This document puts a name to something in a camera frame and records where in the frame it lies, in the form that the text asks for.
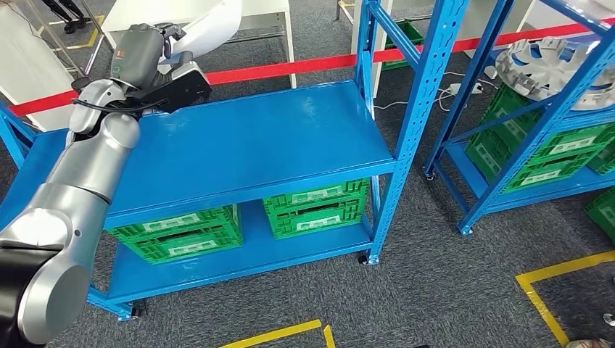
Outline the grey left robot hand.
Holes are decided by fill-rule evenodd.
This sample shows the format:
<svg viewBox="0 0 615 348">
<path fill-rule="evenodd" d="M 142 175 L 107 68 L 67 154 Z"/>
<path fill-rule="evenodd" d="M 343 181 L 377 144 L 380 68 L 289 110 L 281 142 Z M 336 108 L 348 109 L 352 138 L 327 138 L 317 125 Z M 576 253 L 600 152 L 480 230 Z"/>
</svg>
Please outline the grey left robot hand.
<svg viewBox="0 0 615 348">
<path fill-rule="evenodd" d="M 170 82 L 171 73 L 162 74 L 157 69 L 159 60 L 171 58 L 171 38 L 181 39 L 185 35 L 179 25 L 170 22 L 131 25 L 117 43 L 110 78 L 141 90 Z"/>
</svg>

